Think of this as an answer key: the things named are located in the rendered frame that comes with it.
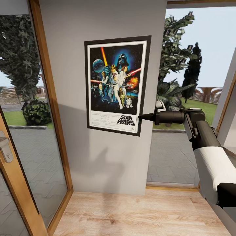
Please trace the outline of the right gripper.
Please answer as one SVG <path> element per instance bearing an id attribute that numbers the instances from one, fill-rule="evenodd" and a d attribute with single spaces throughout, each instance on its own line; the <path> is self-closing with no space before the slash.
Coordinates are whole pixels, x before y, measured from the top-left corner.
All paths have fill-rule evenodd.
<path id="1" fill-rule="evenodd" d="M 159 125 L 159 123 L 172 124 L 174 120 L 174 112 L 173 110 L 157 112 L 157 109 L 155 109 L 154 113 L 143 114 L 142 116 L 138 116 L 138 118 L 154 121 L 155 125 Z"/>

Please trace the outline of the poster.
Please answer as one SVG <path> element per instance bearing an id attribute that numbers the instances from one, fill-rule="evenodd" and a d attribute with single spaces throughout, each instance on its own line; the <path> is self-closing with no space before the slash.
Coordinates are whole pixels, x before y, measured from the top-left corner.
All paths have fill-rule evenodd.
<path id="1" fill-rule="evenodd" d="M 139 136 L 151 35 L 85 41 L 87 128 Z"/>

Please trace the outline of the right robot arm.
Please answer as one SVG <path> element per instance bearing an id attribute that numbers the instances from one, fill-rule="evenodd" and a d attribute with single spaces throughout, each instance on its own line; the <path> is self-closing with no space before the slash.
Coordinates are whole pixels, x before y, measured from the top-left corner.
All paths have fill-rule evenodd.
<path id="1" fill-rule="evenodd" d="M 154 113 L 138 116 L 159 123 L 183 124 L 192 142 L 200 187 L 207 200 L 220 206 L 236 223 L 236 168 L 217 140 L 218 133 L 205 121 L 200 108 L 166 110 L 163 102 L 156 101 Z"/>

